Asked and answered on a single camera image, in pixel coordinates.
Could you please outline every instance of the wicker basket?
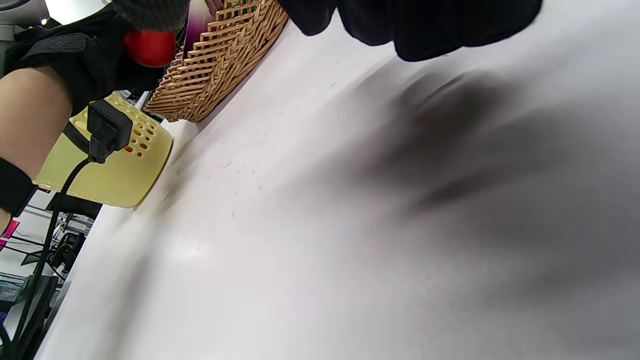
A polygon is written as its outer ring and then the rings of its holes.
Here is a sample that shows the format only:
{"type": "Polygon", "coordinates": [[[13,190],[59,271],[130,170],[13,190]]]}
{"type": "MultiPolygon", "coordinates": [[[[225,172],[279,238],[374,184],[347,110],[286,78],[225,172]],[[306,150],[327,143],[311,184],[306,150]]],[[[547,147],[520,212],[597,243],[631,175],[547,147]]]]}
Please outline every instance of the wicker basket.
{"type": "Polygon", "coordinates": [[[176,55],[145,109],[168,121],[201,121],[258,65],[286,22],[276,0],[225,0],[187,58],[176,55]]]}

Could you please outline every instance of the white table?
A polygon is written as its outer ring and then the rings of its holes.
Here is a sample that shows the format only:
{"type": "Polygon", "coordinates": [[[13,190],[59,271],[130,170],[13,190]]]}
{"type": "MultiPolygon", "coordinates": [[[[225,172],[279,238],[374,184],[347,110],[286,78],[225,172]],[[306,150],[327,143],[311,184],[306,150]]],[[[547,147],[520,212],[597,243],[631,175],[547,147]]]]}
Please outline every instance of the white table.
{"type": "Polygon", "coordinates": [[[639,22],[547,1],[418,64],[288,26],[102,210],[38,358],[637,359],[639,22]]]}

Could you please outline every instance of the yellow plastic basket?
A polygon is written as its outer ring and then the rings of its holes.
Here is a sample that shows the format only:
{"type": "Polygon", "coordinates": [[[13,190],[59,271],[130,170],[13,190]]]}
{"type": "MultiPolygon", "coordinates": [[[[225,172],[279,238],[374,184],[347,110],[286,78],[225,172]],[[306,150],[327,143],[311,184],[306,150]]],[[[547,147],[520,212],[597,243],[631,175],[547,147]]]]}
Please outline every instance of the yellow plastic basket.
{"type": "MultiPolygon", "coordinates": [[[[111,154],[105,164],[87,165],[72,183],[68,194],[120,208],[133,208],[145,198],[162,172],[173,140],[167,130],[119,95],[111,94],[106,100],[133,121],[129,146],[111,154]]],[[[69,121],[89,139],[86,118],[85,108],[69,121]]],[[[33,183],[59,192],[71,170],[86,157],[61,135],[33,183]]]]}

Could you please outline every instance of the person's hand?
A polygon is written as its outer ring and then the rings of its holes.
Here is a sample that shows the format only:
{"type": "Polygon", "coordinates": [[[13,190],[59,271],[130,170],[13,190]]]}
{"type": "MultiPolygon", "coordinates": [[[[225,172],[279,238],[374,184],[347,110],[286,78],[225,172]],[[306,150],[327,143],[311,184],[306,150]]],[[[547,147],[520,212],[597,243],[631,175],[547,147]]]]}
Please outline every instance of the person's hand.
{"type": "Polygon", "coordinates": [[[5,70],[52,68],[66,85],[75,115],[113,90],[157,86],[164,69],[138,65],[124,51],[124,38],[132,30],[107,6],[78,22],[21,40],[7,52],[5,70]]]}

